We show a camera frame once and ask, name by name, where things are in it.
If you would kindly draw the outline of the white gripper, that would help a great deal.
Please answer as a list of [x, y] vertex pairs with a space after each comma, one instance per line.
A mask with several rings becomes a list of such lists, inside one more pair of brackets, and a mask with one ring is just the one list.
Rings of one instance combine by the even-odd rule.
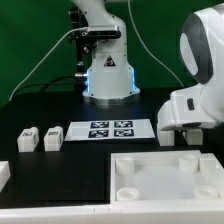
[[161, 131], [212, 129], [224, 123], [224, 108], [214, 104], [198, 84], [173, 91], [157, 118], [157, 128]]

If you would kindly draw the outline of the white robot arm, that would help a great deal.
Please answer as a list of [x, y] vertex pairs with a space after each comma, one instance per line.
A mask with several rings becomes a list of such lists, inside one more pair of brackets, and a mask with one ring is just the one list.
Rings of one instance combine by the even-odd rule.
[[[71, 1], [87, 19], [81, 36], [94, 42], [84, 96], [109, 101], [137, 94], [127, 59], [125, 23], [107, 12], [107, 0]], [[159, 110], [158, 129], [209, 129], [224, 123], [224, 3], [189, 15], [179, 46], [181, 59], [197, 84], [171, 93]]]

